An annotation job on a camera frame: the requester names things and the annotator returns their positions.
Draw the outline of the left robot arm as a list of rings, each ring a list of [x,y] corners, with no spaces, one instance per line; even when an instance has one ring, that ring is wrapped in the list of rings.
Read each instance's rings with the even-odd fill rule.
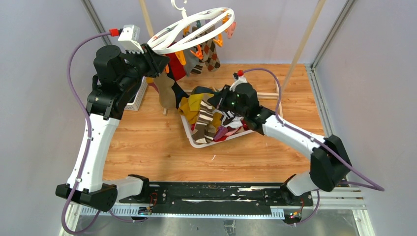
[[[148,178],[131,174],[104,181],[103,171],[127,103],[138,92],[143,78],[157,77],[169,61],[169,57],[155,53],[147,44],[138,52],[122,52],[115,45],[97,50],[93,61],[96,74],[84,106],[88,117],[83,141],[73,171],[66,183],[56,187],[56,196],[103,212],[127,197],[140,203],[150,199]]]

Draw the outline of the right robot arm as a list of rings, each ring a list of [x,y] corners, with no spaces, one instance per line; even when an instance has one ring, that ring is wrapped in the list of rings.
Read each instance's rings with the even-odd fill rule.
[[[208,103],[222,112],[243,117],[249,129],[282,141],[309,160],[308,171],[292,175],[281,186],[281,199],[288,205],[312,190],[331,192],[350,172],[351,162],[338,136],[316,135],[285,121],[275,111],[260,105],[257,92],[249,83],[239,84],[235,89],[225,86]]]

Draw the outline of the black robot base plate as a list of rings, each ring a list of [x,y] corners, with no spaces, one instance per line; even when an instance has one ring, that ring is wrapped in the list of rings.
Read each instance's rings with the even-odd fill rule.
[[[120,202],[153,207],[153,213],[232,216],[271,215],[271,207],[313,206],[311,193],[286,202],[279,182],[151,182],[148,196]]]

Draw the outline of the white round clip hanger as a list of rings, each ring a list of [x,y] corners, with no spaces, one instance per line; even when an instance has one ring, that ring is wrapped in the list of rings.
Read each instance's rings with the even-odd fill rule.
[[[186,49],[198,48],[212,41],[223,47],[225,38],[231,39],[236,29],[235,13],[228,7],[217,7],[188,15],[185,6],[171,5],[181,14],[181,19],[153,35],[149,46],[160,55],[176,53],[182,55]]]

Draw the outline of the brown white striped sock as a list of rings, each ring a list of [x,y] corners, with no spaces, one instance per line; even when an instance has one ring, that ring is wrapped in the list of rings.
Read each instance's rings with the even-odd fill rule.
[[[201,100],[199,114],[192,133],[195,143],[209,144],[213,141],[216,134],[216,128],[212,125],[213,118],[213,106],[206,100]]]

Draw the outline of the tan brown sock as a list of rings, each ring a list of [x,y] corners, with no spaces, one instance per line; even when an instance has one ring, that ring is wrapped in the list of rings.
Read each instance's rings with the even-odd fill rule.
[[[160,105],[165,109],[175,108],[176,96],[172,89],[175,81],[169,78],[166,72],[162,72],[158,77],[153,79],[153,82],[158,89]]]

